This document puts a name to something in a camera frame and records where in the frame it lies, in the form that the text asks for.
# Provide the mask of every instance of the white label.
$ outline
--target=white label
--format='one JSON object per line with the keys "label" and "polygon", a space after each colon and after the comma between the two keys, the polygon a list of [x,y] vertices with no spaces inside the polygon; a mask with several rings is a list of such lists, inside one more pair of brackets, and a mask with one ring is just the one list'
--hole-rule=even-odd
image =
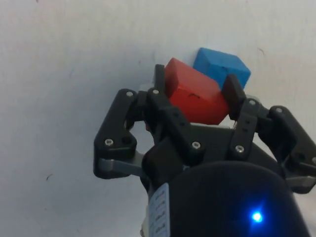
{"label": "white label", "polygon": [[169,185],[160,186],[148,205],[149,237],[170,237]]}

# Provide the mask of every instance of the blue cube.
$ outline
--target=blue cube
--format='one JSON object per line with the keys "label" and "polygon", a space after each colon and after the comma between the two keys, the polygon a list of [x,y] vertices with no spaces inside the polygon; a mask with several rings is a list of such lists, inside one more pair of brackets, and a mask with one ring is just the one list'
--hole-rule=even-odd
{"label": "blue cube", "polygon": [[242,88],[251,74],[237,56],[207,48],[199,49],[193,68],[217,81],[221,89],[228,74],[235,74]]}

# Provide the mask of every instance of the metal screw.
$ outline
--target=metal screw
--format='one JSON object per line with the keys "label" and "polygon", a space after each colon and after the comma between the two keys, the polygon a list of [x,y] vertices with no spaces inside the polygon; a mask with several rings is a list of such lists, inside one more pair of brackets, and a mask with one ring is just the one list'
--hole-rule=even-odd
{"label": "metal screw", "polygon": [[128,91],[128,92],[126,93],[126,95],[127,95],[128,97],[131,97],[131,96],[133,96],[133,92]]}
{"label": "metal screw", "polygon": [[192,146],[194,149],[199,149],[199,148],[201,148],[201,143],[200,142],[192,142]]}
{"label": "metal screw", "polygon": [[114,144],[114,141],[113,141],[112,139],[107,139],[107,140],[105,140],[105,142],[104,142],[104,143],[105,143],[105,145],[106,145],[106,146],[108,146],[108,147],[109,147],[109,146],[111,146],[111,145],[113,145],[113,144]]}
{"label": "metal screw", "polygon": [[249,100],[249,104],[250,104],[250,105],[256,105],[256,101],[254,101],[254,100]]}
{"label": "metal screw", "polygon": [[187,169],[190,169],[190,167],[187,165],[183,165],[183,170],[187,170]]}
{"label": "metal screw", "polygon": [[241,145],[236,146],[235,149],[238,153],[243,153],[245,151],[245,148]]}

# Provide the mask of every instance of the white background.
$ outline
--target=white background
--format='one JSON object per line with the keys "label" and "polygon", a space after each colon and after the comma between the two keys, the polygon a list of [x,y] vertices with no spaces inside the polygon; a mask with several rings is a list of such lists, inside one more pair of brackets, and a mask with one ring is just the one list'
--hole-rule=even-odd
{"label": "white background", "polygon": [[[315,0],[0,0],[1,237],[136,237],[137,178],[92,173],[116,94],[199,47],[238,55],[246,92],[287,106],[316,140]],[[151,145],[143,125],[138,146]],[[316,236],[316,193],[298,201]]]}

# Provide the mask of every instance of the red block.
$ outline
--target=red block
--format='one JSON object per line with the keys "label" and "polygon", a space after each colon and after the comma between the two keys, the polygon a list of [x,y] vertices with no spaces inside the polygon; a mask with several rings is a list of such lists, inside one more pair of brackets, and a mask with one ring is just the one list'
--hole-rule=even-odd
{"label": "red block", "polygon": [[216,81],[172,58],[165,67],[165,93],[190,122],[218,125],[228,105]]}

